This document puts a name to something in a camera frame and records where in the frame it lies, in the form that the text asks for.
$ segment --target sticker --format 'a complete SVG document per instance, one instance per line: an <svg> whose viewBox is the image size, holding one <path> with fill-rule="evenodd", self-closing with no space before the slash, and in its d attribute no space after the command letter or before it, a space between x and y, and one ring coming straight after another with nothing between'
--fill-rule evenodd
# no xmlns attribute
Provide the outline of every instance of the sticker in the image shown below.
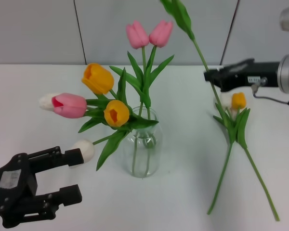
<svg viewBox="0 0 289 231"><path fill-rule="evenodd" d="M260 76L247 77L249 83L258 83L261 80Z"/></svg>
<svg viewBox="0 0 289 231"><path fill-rule="evenodd" d="M0 188L12 189L17 187L21 169L15 171L4 171L0 180Z"/></svg>

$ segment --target white tabletop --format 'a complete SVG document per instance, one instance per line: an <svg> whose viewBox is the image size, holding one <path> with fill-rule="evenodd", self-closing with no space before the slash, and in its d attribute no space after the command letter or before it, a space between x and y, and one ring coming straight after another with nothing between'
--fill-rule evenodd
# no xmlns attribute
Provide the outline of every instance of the white tabletop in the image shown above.
<svg viewBox="0 0 289 231"><path fill-rule="evenodd" d="M66 119L42 111L38 99L48 92L94 95L81 83L84 65L0 65L0 167L17 153L77 140L95 141L112 130L98 125L78 134L87 118ZM215 208L206 214L225 161L227 143L212 119L213 93L201 66L169 66L150 89L152 107L163 129L161 165L155 175L137 179L122 170L118 150L96 172L105 143L94 159L78 168L67 166L37 174L38 192L56 192L78 184L80 204L60 206L51 221L20 224L15 231L250 231L289 230L289 106L245 93L251 114L246 128L250 153L270 192L280 222L275 222L263 189L243 150L236 144ZM114 74L116 82L119 76ZM259 94L289 100L279 89ZM128 103L138 106L127 89Z"/></svg>

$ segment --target pink tulip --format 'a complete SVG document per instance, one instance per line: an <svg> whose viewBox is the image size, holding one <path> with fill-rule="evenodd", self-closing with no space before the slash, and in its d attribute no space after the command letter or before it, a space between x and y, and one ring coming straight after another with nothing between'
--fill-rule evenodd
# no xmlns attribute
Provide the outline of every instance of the pink tulip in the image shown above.
<svg viewBox="0 0 289 231"><path fill-rule="evenodd" d="M62 93L52 98L53 111L65 118L83 117L87 110L87 102L85 98L79 95Z"/></svg>
<svg viewBox="0 0 289 231"><path fill-rule="evenodd" d="M137 21L134 21L133 25L128 24L126 26L126 34L134 49L145 47L149 44L148 35L142 25Z"/></svg>
<svg viewBox="0 0 289 231"><path fill-rule="evenodd" d="M154 28L152 33L149 36L150 42L154 46L164 47L168 43L171 31L173 28L173 23L162 20L160 23Z"/></svg>

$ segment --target orange tulip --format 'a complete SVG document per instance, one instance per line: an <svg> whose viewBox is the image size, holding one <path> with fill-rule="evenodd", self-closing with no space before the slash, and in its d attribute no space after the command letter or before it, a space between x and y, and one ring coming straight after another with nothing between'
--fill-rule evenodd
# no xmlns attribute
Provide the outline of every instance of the orange tulip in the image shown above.
<svg viewBox="0 0 289 231"><path fill-rule="evenodd" d="M114 78L99 64L89 64L83 73L82 82L95 94L107 94L114 86Z"/></svg>
<svg viewBox="0 0 289 231"><path fill-rule="evenodd" d="M246 107L246 99L244 93L235 93L232 96L232 102L231 102L232 108L233 109L243 109Z"/></svg>
<svg viewBox="0 0 289 231"><path fill-rule="evenodd" d="M121 127L129 120L130 111L120 100L112 100L104 110L104 117L111 127Z"/></svg>

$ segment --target glass vase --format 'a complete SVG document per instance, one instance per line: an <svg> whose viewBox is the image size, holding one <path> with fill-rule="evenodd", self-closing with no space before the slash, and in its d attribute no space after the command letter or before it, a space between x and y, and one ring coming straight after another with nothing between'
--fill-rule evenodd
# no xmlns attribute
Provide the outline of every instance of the glass vase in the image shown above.
<svg viewBox="0 0 289 231"><path fill-rule="evenodd" d="M133 108L137 115L140 107ZM142 108L141 117L148 119L148 111ZM150 109L150 119L158 120L153 109ZM123 141L123 167L132 176L138 178L149 177L159 167L163 134L160 124L143 129L134 129Z"/></svg>

